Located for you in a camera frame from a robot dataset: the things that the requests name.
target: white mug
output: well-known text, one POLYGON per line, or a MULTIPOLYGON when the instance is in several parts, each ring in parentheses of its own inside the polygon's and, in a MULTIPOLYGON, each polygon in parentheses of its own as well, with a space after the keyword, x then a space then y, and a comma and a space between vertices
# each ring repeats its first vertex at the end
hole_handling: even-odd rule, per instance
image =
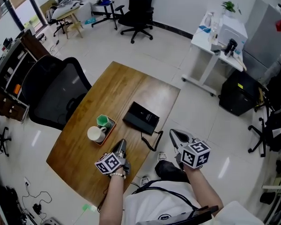
POLYGON ((90 127, 88 129, 88 137, 90 140, 95 141, 97 143, 102 142, 105 139, 105 131, 107 130, 107 128, 102 127, 102 128, 98 128, 98 127, 90 127))

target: wooden tray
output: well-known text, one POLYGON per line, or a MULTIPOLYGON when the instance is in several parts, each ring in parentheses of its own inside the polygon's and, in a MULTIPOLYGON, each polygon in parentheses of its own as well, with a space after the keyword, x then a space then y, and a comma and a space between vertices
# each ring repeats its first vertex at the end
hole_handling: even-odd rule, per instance
POLYGON ((115 120, 113 120, 113 119, 111 119, 110 117, 108 117, 109 118, 109 120, 111 121, 111 126, 110 127, 107 127, 107 130, 104 132, 105 133, 105 139, 102 141, 102 142, 95 142, 95 143, 97 143, 99 146, 102 146, 104 143, 105 143, 105 141, 107 140, 107 138, 109 137, 109 135, 111 134, 111 132, 113 131, 113 129, 115 128, 115 126, 116 126, 116 122, 115 122, 115 120))

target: black monitor stand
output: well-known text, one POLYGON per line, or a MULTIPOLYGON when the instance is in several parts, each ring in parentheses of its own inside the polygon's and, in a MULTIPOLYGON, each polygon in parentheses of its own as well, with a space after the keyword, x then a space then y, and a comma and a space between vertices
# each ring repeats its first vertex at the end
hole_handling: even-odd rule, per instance
POLYGON ((116 22, 116 17, 115 17, 115 12, 113 10, 113 0, 110 0, 111 1, 111 4, 108 4, 108 5, 103 5, 103 6, 100 6, 99 4, 96 4, 95 6, 96 7, 104 7, 104 10, 105 10, 105 15, 106 15, 106 18, 100 20, 100 21, 97 21, 97 22, 94 22, 92 23, 92 28, 94 27, 94 25, 98 24, 98 23, 102 23, 104 21, 107 21, 107 20, 113 20, 114 21, 114 24, 115 24, 115 30, 118 30, 118 27, 117 27, 117 22, 116 22), (107 12, 107 6, 110 6, 111 7, 111 14, 112 14, 112 18, 111 18, 111 15, 107 12))

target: black box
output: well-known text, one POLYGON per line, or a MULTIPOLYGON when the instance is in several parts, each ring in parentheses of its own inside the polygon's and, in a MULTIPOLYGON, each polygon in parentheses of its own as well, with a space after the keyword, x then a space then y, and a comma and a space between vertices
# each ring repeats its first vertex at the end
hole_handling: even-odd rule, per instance
POLYGON ((135 129, 152 135, 159 121, 159 117, 133 102, 123 121, 134 127, 135 129))
POLYGON ((235 71, 222 86, 220 106, 239 116, 259 101, 259 83, 245 72, 235 71))

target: black strap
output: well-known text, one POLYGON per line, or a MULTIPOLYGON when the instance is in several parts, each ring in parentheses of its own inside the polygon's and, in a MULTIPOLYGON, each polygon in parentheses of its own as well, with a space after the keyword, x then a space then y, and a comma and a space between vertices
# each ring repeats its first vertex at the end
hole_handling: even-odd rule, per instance
POLYGON ((185 196, 183 196, 183 195, 181 195, 181 194, 179 194, 179 193, 173 192, 173 191, 166 190, 166 189, 164 189, 164 188, 162 188, 162 187, 146 187, 146 188, 142 189, 141 191, 138 191, 138 192, 136 191, 136 192, 134 192, 133 194, 136 194, 136 193, 139 193, 139 192, 142 192, 142 191, 146 191, 146 190, 160 190, 160 191, 163 191, 163 192, 167 192, 167 193, 172 194, 172 195, 174 195, 174 196, 180 198, 181 200, 183 200, 183 201, 184 201, 187 205, 189 205, 193 210, 198 210, 198 208, 195 207, 195 206, 191 203, 191 201, 189 201, 185 196))

